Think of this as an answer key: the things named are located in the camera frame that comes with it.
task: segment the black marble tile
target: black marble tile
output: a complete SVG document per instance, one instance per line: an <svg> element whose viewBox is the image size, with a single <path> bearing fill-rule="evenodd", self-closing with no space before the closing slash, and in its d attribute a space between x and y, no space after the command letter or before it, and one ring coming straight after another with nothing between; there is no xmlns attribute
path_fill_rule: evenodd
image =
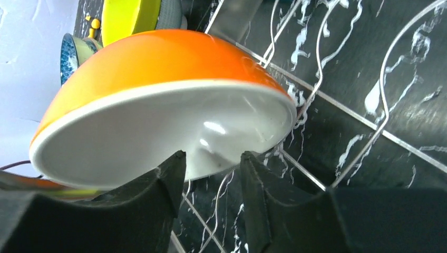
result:
<svg viewBox="0 0 447 253"><path fill-rule="evenodd" d="M214 229L216 225L214 211L217 192L227 173L229 172L199 180L194 192L195 206L211 229ZM226 252L248 252L246 250L248 245L246 244L244 205L238 168L229 175L223 184L218 199L216 238L222 242ZM209 235L205 230L201 231L201 235L203 243Z"/></svg>
<svg viewBox="0 0 447 253"><path fill-rule="evenodd" d="M194 194L189 194L188 197L191 202L195 199ZM196 208L199 206L195 200L192 204ZM195 213L186 202L183 203L179 210L179 218L174 221L172 231L174 231L179 238L185 251L189 253L199 252L204 242L203 239L205 238L206 240L209 235L198 219L197 213ZM220 250L212 240L205 248L204 252L220 252Z"/></svg>
<svg viewBox="0 0 447 253"><path fill-rule="evenodd" d="M90 23L85 20L85 17L89 15L93 18L101 20L103 5L104 0L79 0L76 21L74 23L74 36L78 38L84 38L89 35ZM97 31L96 38L101 40L100 29Z"/></svg>
<svg viewBox="0 0 447 253"><path fill-rule="evenodd" d="M269 69L298 103L308 97L309 91ZM374 131L339 108L317 96L307 110L304 124L292 131L281 147L325 185L331 184L368 142ZM312 192L309 182L289 163L268 163L271 170L290 183ZM380 137L354 167L353 174L342 185L370 187L406 187L413 176L415 187L437 186L447 189L447 174L410 154L407 149Z"/></svg>
<svg viewBox="0 0 447 253"><path fill-rule="evenodd" d="M181 0L183 14L188 20L188 29L204 32L212 14L217 8L217 0Z"/></svg>
<svg viewBox="0 0 447 253"><path fill-rule="evenodd" d="M286 15L291 11L292 6L296 3L292 0L280 0L275 9L273 17L273 33L274 36L279 29L279 25L285 21ZM263 0L258 11L245 32L245 36L239 44L251 49L258 55L263 56L271 43L270 37L270 20L273 10L274 0Z"/></svg>
<svg viewBox="0 0 447 253"><path fill-rule="evenodd" d="M318 81L315 45L327 11L323 2L303 1L280 36L277 42L280 49L273 58L276 65L310 84ZM380 123L382 109L375 84L383 57L399 30L432 1L341 2L344 4L336 6L329 16L329 33L326 33L329 36L323 36L320 43L324 63L321 90L368 120ZM442 53L447 36L443 32L447 28L444 12L439 9L428 13L398 42L387 63L385 93L391 111L386 129L447 164L447 136L442 134L447 127L447 122L442 120L447 116L447 111L443 110L447 102L443 94L446 58ZM317 104L309 110L319 109ZM339 118L344 117L342 114L334 112ZM346 134L351 133L352 138L362 134L350 131ZM332 134L336 133L328 133L327 137L333 139ZM308 157L316 161L328 159L326 154L318 152Z"/></svg>

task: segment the white marble veining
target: white marble veining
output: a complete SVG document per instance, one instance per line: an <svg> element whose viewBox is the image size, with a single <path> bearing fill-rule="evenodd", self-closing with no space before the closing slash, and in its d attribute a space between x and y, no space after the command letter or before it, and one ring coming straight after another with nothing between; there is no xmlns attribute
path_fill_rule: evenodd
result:
<svg viewBox="0 0 447 253"><path fill-rule="evenodd" d="M357 174L358 170L360 169L360 167L361 167L362 164L363 164L363 159L365 159L365 157L367 157L367 156L370 154L370 151L371 151L371 148L372 148L372 147L373 147L373 146L371 145L371 146L366 150L366 152L362 155L362 157L360 158L359 162L358 162L356 165L354 165L355 170L354 170L354 172L352 172L352 174L350 175L348 181L346 182L346 185L349 185L349 183L351 182L351 178Z"/></svg>
<svg viewBox="0 0 447 253"><path fill-rule="evenodd" d="M434 92L432 92L432 93L428 94L427 96L425 96L425 97L422 99L421 103L430 101L430 100L432 100L432 99L438 97L439 94L441 93L441 91L442 91L442 86L439 86Z"/></svg>
<svg viewBox="0 0 447 253"><path fill-rule="evenodd" d="M181 219L179 219L179 224L180 224L180 233L176 234L177 237L183 235L183 232L185 231L185 227L184 227L183 222L181 221Z"/></svg>
<svg viewBox="0 0 447 253"><path fill-rule="evenodd" d="M401 63L407 63L407 64L413 64L415 72L414 72L414 78L413 81L407 86L407 88L402 93L403 96L406 95L408 89L416 82L416 81L422 81L422 78L416 74L417 72L417 64L422 63L427 58L427 54L430 50L431 45L431 39L428 37L428 35L432 32L435 25L437 25L441 20L441 15L443 13L443 6L435 8L433 11L433 16L423 24L421 24L416 31L412 35L411 40L411 47L410 51L399 56L397 61L391 66L387 67L385 69L385 81L387 74L391 74ZM403 99L403 96L401 96L398 101L393 105L395 106L400 102L401 99ZM365 98L365 109L366 113L373 115L376 117L375 123L378 124L383 119L383 114L377 117L376 111L378 108L378 104L380 101L380 90L378 87L378 80L374 84L374 87L371 89L371 91L368 93L368 95Z"/></svg>
<svg viewBox="0 0 447 253"><path fill-rule="evenodd" d="M383 3L385 2L385 0L382 0L382 2L380 3L380 7L378 8L377 12L376 12L376 17L378 17L378 15L380 14L380 11L382 10L383 7Z"/></svg>
<svg viewBox="0 0 447 253"><path fill-rule="evenodd" d="M295 50L292 52L292 55L290 56L290 62L292 62L292 64L294 65L291 71L294 71L298 64L298 56L304 56L306 58L309 58L310 56L310 53L306 53L300 49L307 40L307 21L310 18L310 14L306 16L306 9L309 4L310 0L303 0L301 5L301 19L299 19L297 22L298 24L302 25L303 28L296 36L296 47Z"/></svg>
<svg viewBox="0 0 447 253"><path fill-rule="evenodd" d="M436 151L436 152L443 152L447 153L447 147L440 147L440 146L422 146L419 148L421 151Z"/></svg>
<svg viewBox="0 0 447 253"><path fill-rule="evenodd" d="M338 158L338 164L337 164L337 167L336 167L336 170L335 170L335 176L336 177L339 177L340 174L342 173L341 169L342 169L343 165L346 162L346 159L347 159L347 157L349 155L349 152L350 152L351 148L354 146L354 144L357 141L362 140L364 137L365 137L364 134L358 134L358 135L354 136L352 139L349 140L348 145L346 146L346 151L342 155L340 155L340 157Z"/></svg>
<svg viewBox="0 0 447 253"><path fill-rule="evenodd" d="M331 35L331 32L329 31L329 29L327 28L327 22L324 23L323 26L323 36L324 38L327 38Z"/></svg>
<svg viewBox="0 0 447 253"><path fill-rule="evenodd" d="M404 91L402 92L401 96L399 97L399 99L393 104L393 106L390 107L390 113L392 111L394 111L394 109L396 108L397 104L399 104L399 102L406 96L408 90L411 88L411 86L413 86L413 84L415 84L416 82L424 82L424 80L419 77L416 74L416 70L414 71L414 75L413 75L413 80L406 86L406 88L404 89Z"/></svg>
<svg viewBox="0 0 447 253"><path fill-rule="evenodd" d="M210 16L209 16L207 25L205 26L205 31L207 30L209 24L211 23L212 17L213 17L213 15L214 15L214 11L216 10L217 5L220 3L220 1L221 1L221 0L212 0L212 2L211 2Z"/></svg>
<svg viewBox="0 0 447 253"><path fill-rule="evenodd" d="M348 0L344 0L344 1L340 1L340 5L342 5L344 8L348 8L349 7L349 1ZM351 22L349 23L349 31L346 34L346 36L343 38L342 42L340 43L340 45L338 46L337 50L335 50L335 52L333 52L332 54L326 56L325 58L322 59L322 68L324 69L324 67L326 66L326 64L331 61L333 58L335 58L340 51L342 50L342 48L344 47L344 45L346 44L347 40L349 39L349 37L352 34L352 31L354 29L354 24L360 19L360 16L362 15L362 11L363 11L363 6L362 6L362 0L358 0L357 2L357 13L355 14L355 16L351 19ZM319 72L317 71L315 74L316 77L319 78Z"/></svg>
<svg viewBox="0 0 447 253"><path fill-rule="evenodd" d="M208 222L209 222L212 218L214 218L214 215L215 215L215 214L216 214L215 212L212 212L212 215L211 215L210 217L208 217L208 219L205 221L205 224L208 224ZM204 227L204 228L203 228L203 231L202 231L202 242L200 243L200 248L203 248L203 244L205 244L205 241L206 241L206 239L205 239L205 234L206 234L206 232L207 232L207 229Z"/></svg>
<svg viewBox="0 0 447 253"><path fill-rule="evenodd" d="M287 94L293 99L293 101L294 101L295 105L297 106L297 108L303 106L305 101L306 101L306 99L304 98L304 95L303 95L304 91L298 90L294 83L289 82L287 80L286 80L286 85L288 86ZM290 134L291 134L291 141L290 141L289 147L290 147L290 145L293 143L293 141L295 139L293 131ZM287 171L289 171L289 164L287 163L287 161L285 160L285 158L284 158L284 156L282 154L283 150L284 150L284 141L281 142L278 146L276 146L274 148L273 153L271 153L271 152L266 153L265 158L264 158L264 165L266 167L268 165L268 161L269 161L269 158L271 156L278 157L278 159L284 164L284 168L282 169L281 176L280 176L281 178L284 178L284 176L287 173ZM290 176L291 176L291 180L293 182L294 178L293 178L292 173L291 173L292 170L293 170L293 167L290 170Z"/></svg>
<svg viewBox="0 0 447 253"><path fill-rule="evenodd" d="M191 9L189 10L189 16L192 14L192 9L194 7L194 0L191 1Z"/></svg>
<svg viewBox="0 0 447 253"><path fill-rule="evenodd" d="M222 197L225 195L225 193L227 193L228 186L229 186L230 183L233 181L233 178L234 178L234 177L235 177L235 171L233 171L233 172L231 173L231 178L227 179L227 182L226 182L226 184L225 184L225 188L224 188L222 194L219 196L219 199L222 198Z"/></svg>
<svg viewBox="0 0 447 253"><path fill-rule="evenodd" d="M406 186L407 188L410 188L410 187L411 187L411 185L412 185L413 182L414 182L414 178L416 178L416 166L413 165L413 167L412 167L412 171L413 171L413 175L411 176L411 181L410 181L410 183Z"/></svg>
<svg viewBox="0 0 447 253"><path fill-rule="evenodd" d="M244 46L247 45L247 39L248 39L248 35L250 34L251 31L251 21L248 22L248 29L247 29L247 33L245 35L245 39L244 39Z"/></svg>
<svg viewBox="0 0 447 253"><path fill-rule="evenodd" d="M296 125L294 126L294 130L298 129L300 126L303 126L303 128L301 128L301 131L299 133L300 136L301 136L301 147L300 147L299 156L296 159L296 161L299 161L301 159L301 156L303 156L303 152L304 152L304 131L306 130L306 121L307 121L307 118L308 118L307 110L308 109L309 109L309 106L305 107L305 110L304 110L304 112L302 114L302 118L298 119ZM294 168L295 167L292 167L290 169L290 179L291 179L291 183L292 184L295 182L295 179L293 177L293 170L294 170Z"/></svg>
<svg viewBox="0 0 447 253"><path fill-rule="evenodd" d="M242 203L240 206L239 206L239 211L238 211L238 213L237 213L237 216L236 216L236 218L235 218L235 222L233 223L233 228L235 229L235 236L234 236L234 239L235 239L235 248L231 251L231 253L240 253L240 246L241 246L241 244L242 244L242 241L240 240L240 237L239 237L239 235L238 235L238 228L237 228L237 220L238 220L238 218L239 218L239 215L241 214L241 212L243 212L243 210L244 210L244 204Z"/></svg>

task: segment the dish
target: dish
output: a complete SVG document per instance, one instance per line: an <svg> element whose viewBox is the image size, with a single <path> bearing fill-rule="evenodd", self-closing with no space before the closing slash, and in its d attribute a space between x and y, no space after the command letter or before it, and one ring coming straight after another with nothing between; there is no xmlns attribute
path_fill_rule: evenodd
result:
<svg viewBox="0 0 447 253"><path fill-rule="evenodd" d="M61 43L61 85L102 46L92 38L84 40L66 33Z"/></svg>
<svg viewBox="0 0 447 253"><path fill-rule="evenodd" d="M105 0L101 27L103 45L135 33L154 30L160 3L160 0Z"/></svg>
<svg viewBox="0 0 447 253"><path fill-rule="evenodd" d="M73 73L30 160L54 182L110 190L183 150L185 180L194 180L238 164L246 150L269 150L295 122L287 92L235 46L156 30L110 44Z"/></svg>

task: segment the white wall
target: white wall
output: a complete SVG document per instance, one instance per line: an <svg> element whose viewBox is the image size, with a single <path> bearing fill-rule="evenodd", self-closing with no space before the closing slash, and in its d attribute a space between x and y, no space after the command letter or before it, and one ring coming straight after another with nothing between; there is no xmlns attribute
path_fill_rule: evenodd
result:
<svg viewBox="0 0 447 253"><path fill-rule="evenodd" d="M78 0L0 0L0 166L28 160L31 138L60 88L60 45ZM37 176L30 165L10 170Z"/></svg>

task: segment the wire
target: wire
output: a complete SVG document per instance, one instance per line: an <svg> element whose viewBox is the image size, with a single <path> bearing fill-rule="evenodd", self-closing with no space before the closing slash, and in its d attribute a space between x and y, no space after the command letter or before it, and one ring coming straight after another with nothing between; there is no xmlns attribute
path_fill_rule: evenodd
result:
<svg viewBox="0 0 447 253"><path fill-rule="evenodd" d="M205 29L205 33L208 34L209 30L211 29L212 24L214 23L214 20L216 19L217 14L220 11L220 8L222 8L222 5L224 4L225 0L219 0L219 4L217 5L216 10L214 11L214 15L211 16L210 21L208 22L207 28Z"/></svg>
<svg viewBox="0 0 447 253"><path fill-rule="evenodd" d="M391 51L394 49L394 46L399 41L399 39L404 35L408 29L410 29L411 26L413 26L422 16L427 14L429 11L435 9L442 3L444 3L445 0L437 0L427 6L425 9L423 9L421 12L419 12L416 16L414 16L402 29L401 31L396 35L393 42L391 43L390 47L388 48L388 51L386 51L385 58L383 58L382 67L380 69L380 77L379 77L379 87L380 87L380 95L382 98L382 104L383 104L383 110L385 112L385 119L383 120L382 124L377 128L374 135L370 138L368 143L363 147L363 149L358 153L358 155L354 158L354 160L349 164L349 166L343 171L343 173L332 183L332 187L337 187L337 185L343 180L343 178L352 170L354 165L357 163L357 161L363 156L363 154L366 152L367 149L369 149L376 139L379 137L379 135L382 133L383 129L385 128L385 125L388 123L388 119L390 117L390 111L388 109L388 104L386 102L385 97L385 91L384 91L384 83L385 83L385 68L386 68L386 62L388 61L388 58L390 57Z"/></svg>
<svg viewBox="0 0 447 253"><path fill-rule="evenodd" d="M307 98L306 102L304 103L303 107L301 107L301 110L299 110L297 118L301 118L301 116L307 111L310 104L312 104L313 100L315 99L315 95L317 94L318 90L320 89L321 84L323 83L323 67L321 63L321 57L320 57L320 40L321 35L323 33L324 26L327 22L327 19L329 18L331 12L334 10L335 6L338 5L340 0L335 0L333 3L329 5L329 9L326 12L326 15L324 15L322 23L320 25L320 29L318 30L318 36L317 36L317 46L316 46L316 57L317 57L317 66L318 66L318 82L315 84L314 88L312 89L312 92L310 93L309 97Z"/></svg>
<svg viewBox="0 0 447 253"><path fill-rule="evenodd" d="M265 51L265 53L263 55L264 59L271 52L271 48L274 46L274 43L278 40L278 38L281 35L281 33L283 32L284 28L286 28L286 25L289 23L290 19L294 16L294 14L295 14L296 10L298 9L298 6L301 2L302 2L302 0L297 0L295 2L295 5L292 6L291 10L289 12L287 12L286 18L284 19L283 23L279 27L279 30L276 32L274 40L272 40L272 42L270 43L270 45L268 46L267 50Z"/></svg>
<svg viewBox="0 0 447 253"><path fill-rule="evenodd" d="M214 229L212 230L210 236L208 237L208 239L205 241L205 243L203 244L203 246L200 248L199 253L202 253L206 246L210 243L211 239L214 237L214 234L217 231L217 226L218 226L218 218L217 218L217 208L218 208L218 202L219 202L219 196L220 196L220 192L222 191L222 188L224 187L224 183L227 181L228 177L230 176L230 174L232 174L234 171L234 169L232 169L228 174L225 175L225 177L222 179L222 182L219 185L219 189L217 190L217 194L216 194L216 205L214 208L214 218L216 220L216 223L214 224Z"/></svg>
<svg viewBox="0 0 447 253"><path fill-rule="evenodd" d="M270 62L271 59L273 59L273 55L275 54L275 39L273 37L273 18L275 16L276 7L278 6L279 0L275 0L273 3L273 9L271 10L271 16L270 16L270 39L271 39L271 52L267 59L267 61L264 64L264 68L266 68Z"/></svg>
<svg viewBox="0 0 447 253"><path fill-rule="evenodd" d="M29 164L29 163L31 163L30 160L25 160L25 161L20 161L20 162L14 162L14 163L5 165L5 166L3 166L3 167L0 167L0 171L7 170L7 169L10 169L10 168L13 168L13 167L16 167L16 166L19 166L19 165L23 165L23 164Z"/></svg>

